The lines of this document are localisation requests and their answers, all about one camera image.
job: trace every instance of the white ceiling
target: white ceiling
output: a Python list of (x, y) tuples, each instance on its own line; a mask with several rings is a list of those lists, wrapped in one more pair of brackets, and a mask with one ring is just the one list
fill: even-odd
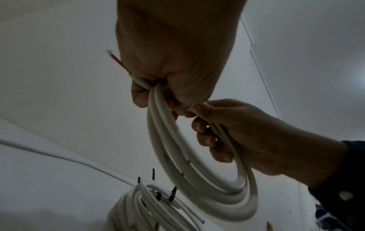
[(364, 12), (364, 0), (249, 0), (251, 51), (282, 119), (365, 140)]
[(0, 1), (0, 22), (54, 6), (69, 0), (11, 0)]

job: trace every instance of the white cable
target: white cable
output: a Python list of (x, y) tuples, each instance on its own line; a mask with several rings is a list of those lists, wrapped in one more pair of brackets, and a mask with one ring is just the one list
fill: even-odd
[[(160, 201), (156, 199), (157, 192), (162, 194)], [(141, 180), (141, 183), (123, 194), (110, 211), (115, 228), (122, 231), (153, 231), (162, 226), (171, 231), (204, 231), (204, 220), (178, 198), (170, 202), (170, 195), (155, 181)], [(195, 226), (177, 209), (188, 215)]]
[[(250, 166), (239, 155), (232, 138), (219, 124), (209, 124), (233, 152), (238, 177), (235, 181), (228, 181), (215, 174), (185, 140), (165, 103), (163, 84), (152, 87), (142, 78), (132, 74), (130, 77), (149, 90), (149, 136), (157, 158), (172, 182), (197, 207), (214, 217), (228, 221), (251, 218), (258, 207), (257, 185)], [(243, 202), (248, 185), (249, 197)]]

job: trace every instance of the hand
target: hand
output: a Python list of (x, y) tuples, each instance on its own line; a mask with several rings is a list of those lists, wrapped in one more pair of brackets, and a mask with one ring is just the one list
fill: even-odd
[[(205, 102), (231, 52), (245, 1), (118, 0), (123, 66), (152, 84), (164, 79), (177, 99), (172, 108)], [(148, 92), (132, 83), (132, 98), (146, 107)]]
[(213, 100), (195, 110), (198, 117), (192, 128), (198, 142), (220, 162), (232, 162), (233, 154), (205, 121), (226, 127), (252, 168), (267, 175), (284, 174), (312, 188), (337, 170), (346, 153), (341, 142), (295, 128), (237, 100)]

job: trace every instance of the dark sleeve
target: dark sleeve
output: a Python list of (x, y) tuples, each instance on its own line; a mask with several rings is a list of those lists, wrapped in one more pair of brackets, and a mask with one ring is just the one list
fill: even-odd
[(339, 170), (310, 193), (353, 231), (365, 230), (365, 142), (343, 141), (348, 147)]

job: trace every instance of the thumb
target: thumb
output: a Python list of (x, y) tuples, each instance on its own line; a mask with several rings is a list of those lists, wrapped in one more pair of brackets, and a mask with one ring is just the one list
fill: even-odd
[(225, 125), (230, 121), (230, 110), (227, 107), (213, 107), (208, 103), (194, 105), (197, 115), (205, 121)]

